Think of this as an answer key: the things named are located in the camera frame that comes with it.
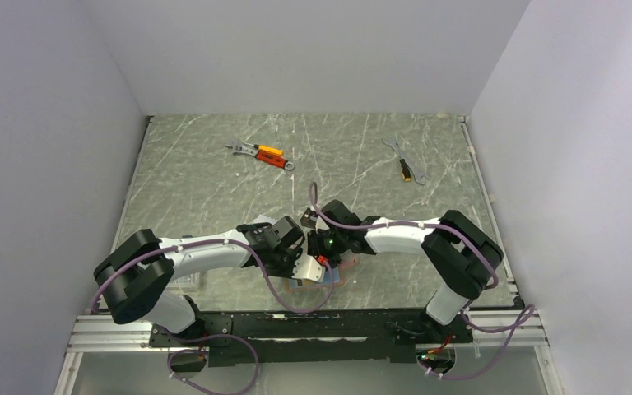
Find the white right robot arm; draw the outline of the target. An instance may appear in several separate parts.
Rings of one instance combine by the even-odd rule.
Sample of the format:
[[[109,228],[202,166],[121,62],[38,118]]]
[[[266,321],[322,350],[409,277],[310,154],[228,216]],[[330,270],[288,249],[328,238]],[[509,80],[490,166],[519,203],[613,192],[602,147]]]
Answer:
[[[359,218],[333,200],[307,212],[309,256],[335,267],[346,252],[376,255],[409,253],[428,258],[442,284],[421,318],[421,332],[432,342],[449,335],[453,320],[484,290],[499,284],[496,269],[504,251],[483,230],[457,210],[429,220]]]

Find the brown leather card holder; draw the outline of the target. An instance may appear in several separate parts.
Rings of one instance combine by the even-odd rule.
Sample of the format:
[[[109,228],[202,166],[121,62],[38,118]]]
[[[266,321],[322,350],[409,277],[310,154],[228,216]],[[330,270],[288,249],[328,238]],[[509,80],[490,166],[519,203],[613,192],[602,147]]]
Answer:
[[[359,263],[359,255],[346,255],[341,263],[332,269],[332,272],[323,267],[323,279],[321,281],[287,279],[284,280],[284,283],[289,292],[326,289],[331,284],[341,286],[345,283],[345,272]]]

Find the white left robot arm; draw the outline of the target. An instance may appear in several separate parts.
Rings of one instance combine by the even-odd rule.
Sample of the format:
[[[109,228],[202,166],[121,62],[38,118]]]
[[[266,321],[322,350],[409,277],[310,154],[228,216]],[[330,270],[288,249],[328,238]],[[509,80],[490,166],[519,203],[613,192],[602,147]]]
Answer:
[[[321,281],[323,266],[307,255],[305,242],[304,232],[288,216],[196,238],[159,238],[143,229],[94,270],[94,279],[117,324],[157,323],[191,346],[202,338],[204,324],[189,298],[168,291],[170,282],[218,268],[259,266],[270,277]]]

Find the silver magnetic stripe card stack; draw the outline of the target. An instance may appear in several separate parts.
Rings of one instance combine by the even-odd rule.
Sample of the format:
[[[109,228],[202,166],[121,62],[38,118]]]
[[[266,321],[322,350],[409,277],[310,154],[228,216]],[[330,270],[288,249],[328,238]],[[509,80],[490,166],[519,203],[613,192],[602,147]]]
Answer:
[[[262,223],[268,223],[270,225],[275,224],[277,221],[269,216],[265,216],[263,214],[258,215],[254,220],[253,220],[253,224],[262,224]]]

